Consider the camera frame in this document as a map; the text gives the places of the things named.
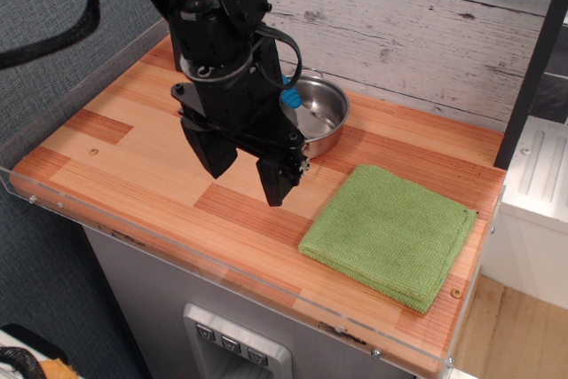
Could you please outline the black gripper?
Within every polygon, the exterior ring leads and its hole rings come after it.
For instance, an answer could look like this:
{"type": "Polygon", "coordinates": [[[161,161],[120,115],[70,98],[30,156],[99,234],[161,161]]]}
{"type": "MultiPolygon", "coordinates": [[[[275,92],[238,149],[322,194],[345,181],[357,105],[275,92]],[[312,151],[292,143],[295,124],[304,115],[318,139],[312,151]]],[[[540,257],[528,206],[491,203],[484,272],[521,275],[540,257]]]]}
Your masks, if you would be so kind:
{"type": "Polygon", "coordinates": [[[171,96],[181,105],[185,138],[202,167],[222,176],[243,150],[259,160],[256,168],[266,201],[279,207],[304,175],[305,138],[280,109],[286,89],[276,40],[255,36],[237,65],[206,67],[184,59],[189,83],[171,96]]]}

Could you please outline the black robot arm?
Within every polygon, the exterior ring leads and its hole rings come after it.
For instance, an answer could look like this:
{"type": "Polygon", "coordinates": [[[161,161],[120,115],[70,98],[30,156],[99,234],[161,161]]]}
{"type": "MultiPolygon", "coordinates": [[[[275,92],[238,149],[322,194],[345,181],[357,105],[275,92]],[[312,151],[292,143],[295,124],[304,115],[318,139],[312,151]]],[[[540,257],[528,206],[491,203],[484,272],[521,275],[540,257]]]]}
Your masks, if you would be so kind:
{"type": "MultiPolygon", "coordinates": [[[[300,183],[309,162],[303,134],[284,115],[284,78],[277,43],[291,38],[264,23],[268,0],[151,0],[170,26],[177,64],[186,82],[173,86],[185,137],[203,168],[223,175],[239,151],[256,157],[267,203],[282,204],[300,183]]],[[[100,20],[99,0],[86,0],[68,30],[5,51],[2,68],[61,51],[89,36],[100,20]]]]}

